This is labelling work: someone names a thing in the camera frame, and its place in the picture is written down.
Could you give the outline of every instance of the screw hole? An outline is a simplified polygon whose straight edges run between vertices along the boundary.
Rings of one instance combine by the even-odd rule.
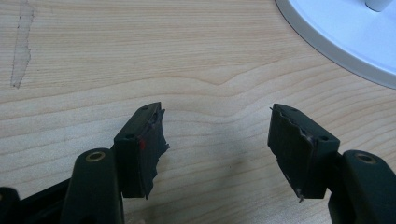
[[[86,161],[99,161],[99,160],[101,160],[102,158],[104,158],[105,157],[105,152],[102,152],[102,151],[95,151],[95,152],[93,152],[93,153],[90,153],[86,158],[85,158],[85,160]]]
[[[355,154],[356,158],[358,158],[359,161],[365,162],[365,163],[369,163],[369,164],[375,164],[376,160],[369,155],[365,155],[362,153],[356,153]]]
[[[321,136],[320,139],[323,140],[323,141],[329,140],[329,138],[327,136]]]

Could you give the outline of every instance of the white object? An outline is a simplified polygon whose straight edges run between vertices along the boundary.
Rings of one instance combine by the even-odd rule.
[[[294,30],[350,72],[396,89],[396,1],[382,12],[363,0],[276,0]]]
[[[374,11],[384,10],[393,0],[366,0],[366,6]]]

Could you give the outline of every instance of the hole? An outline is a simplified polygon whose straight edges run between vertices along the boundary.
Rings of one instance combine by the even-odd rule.
[[[134,134],[130,133],[125,136],[128,139],[134,139]]]
[[[94,216],[84,217],[79,221],[79,224],[96,224],[96,218]]]
[[[90,153],[90,154],[85,158],[85,160],[86,160],[86,161],[99,161],[99,160],[101,160],[102,158],[104,158],[105,155],[106,155],[105,152],[96,151],[96,152]]]
[[[323,141],[327,141],[329,140],[329,138],[327,136],[321,136],[319,139],[323,140]]]
[[[355,156],[356,156],[356,158],[358,158],[358,160],[360,160],[362,162],[369,163],[369,164],[376,163],[376,160],[370,155],[365,155],[363,153],[356,153]]]

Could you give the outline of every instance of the light wood surface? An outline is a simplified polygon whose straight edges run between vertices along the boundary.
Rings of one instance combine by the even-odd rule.
[[[3,0],[0,75],[0,186],[22,198],[163,102],[171,148],[126,223],[330,223],[329,193],[298,203],[266,145],[273,103],[396,170],[395,91],[312,49],[272,0]]]

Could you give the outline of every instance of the clamp jaw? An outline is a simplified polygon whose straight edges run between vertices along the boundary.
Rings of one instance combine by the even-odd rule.
[[[0,188],[0,223],[124,223],[122,198],[149,197],[161,155],[161,103],[139,108],[114,138],[76,159],[73,174],[57,185],[20,200]]]
[[[338,153],[340,140],[301,111],[275,104],[268,146],[300,198],[332,192],[333,223],[396,223],[396,175],[376,155]]]

